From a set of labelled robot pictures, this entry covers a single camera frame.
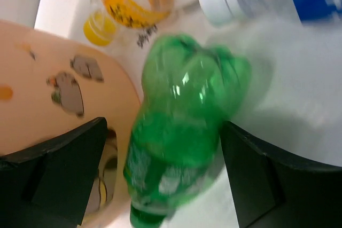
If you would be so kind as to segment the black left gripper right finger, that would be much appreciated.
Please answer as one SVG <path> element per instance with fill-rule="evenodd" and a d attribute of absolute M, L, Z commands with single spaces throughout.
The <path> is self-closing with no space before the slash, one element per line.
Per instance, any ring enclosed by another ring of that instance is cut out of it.
<path fill-rule="evenodd" d="M 240 227 L 341 227 L 341 167 L 288 152 L 229 121 L 220 139 Z"/>

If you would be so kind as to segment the green plastic soda bottle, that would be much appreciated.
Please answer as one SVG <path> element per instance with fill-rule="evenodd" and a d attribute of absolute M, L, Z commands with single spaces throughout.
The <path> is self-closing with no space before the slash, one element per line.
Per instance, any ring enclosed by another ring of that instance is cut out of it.
<path fill-rule="evenodd" d="M 160 227 L 211 185 L 220 129 L 239 110 L 251 75 L 249 60 L 223 45 L 204 47 L 186 34 L 153 42 L 123 169 L 133 227 Z"/>

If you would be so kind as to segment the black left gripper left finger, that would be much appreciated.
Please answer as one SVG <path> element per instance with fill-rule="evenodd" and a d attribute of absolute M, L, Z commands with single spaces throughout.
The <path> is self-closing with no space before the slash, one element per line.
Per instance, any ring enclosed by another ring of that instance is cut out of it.
<path fill-rule="evenodd" d="M 104 149 L 97 117 L 63 135 L 1 156 L 1 227 L 77 227 Z"/>

